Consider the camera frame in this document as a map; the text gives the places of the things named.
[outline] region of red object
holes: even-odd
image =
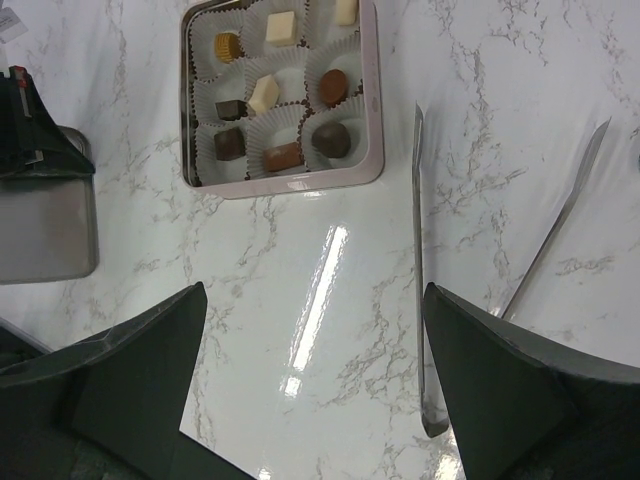
[[[19,66],[15,66],[13,67],[13,69],[16,71],[16,80],[18,80],[18,86],[20,88],[27,88],[27,69]]]

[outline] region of round chocolate truffle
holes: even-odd
[[[318,94],[320,99],[330,108],[347,98],[349,79],[342,70],[329,70],[320,79]]]
[[[339,122],[327,122],[311,135],[311,145],[327,158],[344,158],[351,150],[351,136]]]

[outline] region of metal rod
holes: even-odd
[[[542,260],[549,251],[551,245],[553,244],[553,241],[558,236],[558,232],[560,232],[560,229],[567,221],[567,218],[569,218],[569,214],[573,210],[573,207],[578,201],[578,197],[580,196],[583,187],[586,185],[587,180],[589,179],[593,164],[596,157],[598,156],[598,152],[600,151],[600,145],[602,145],[602,139],[604,138],[604,135],[607,132],[607,128],[609,127],[609,122],[611,122],[611,119],[600,125],[591,136],[589,145],[587,145],[587,149],[582,156],[582,161],[580,162],[580,167],[578,168],[576,179],[573,182],[571,193],[567,197],[567,200],[564,202],[564,205],[562,206],[562,209],[558,214],[558,218],[556,218],[556,221],[551,227],[551,230],[549,230],[549,233],[542,242],[542,245],[540,246],[538,253],[536,253],[533,262],[531,262],[531,265],[529,265],[527,272],[524,274],[524,277],[522,277],[520,285],[518,285],[518,288],[513,294],[513,297],[511,297],[511,300],[509,301],[507,307],[504,309],[504,312],[502,313],[503,320],[510,321],[510,319],[513,317],[514,311],[522,301],[522,298],[524,297],[528,286],[531,284],[531,279],[535,276],[535,273],[537,272]]]
[[[416,104],[415,127],[413,130],[413,160],[411,180],[413,184],[413,241],[415,255],[416,306],[418,311],[418,385],[420,388],[420,405],[424,405],[425,392],[424,372],[424,324],[422,322],[422,296],[424,295],[424,280],[422,278],[422,212],[420,208],[420,162],[422,160],[424,115]]]

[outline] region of square chocolate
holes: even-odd
[[[240,127],[216,133],[213,137],[213,143],[216,147],[216,158],[221,162],[235,160],[246,154],[244,135]]]
[[[228,100],[216,103],[216,111],[220,120],[233,122],[240,120],[247,114],[247,104],[242,100]]]

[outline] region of box of chocolates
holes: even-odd
[[[358,185],[384,167],[373,0],[213,0],[181,32],[182,174],[244,198]]]

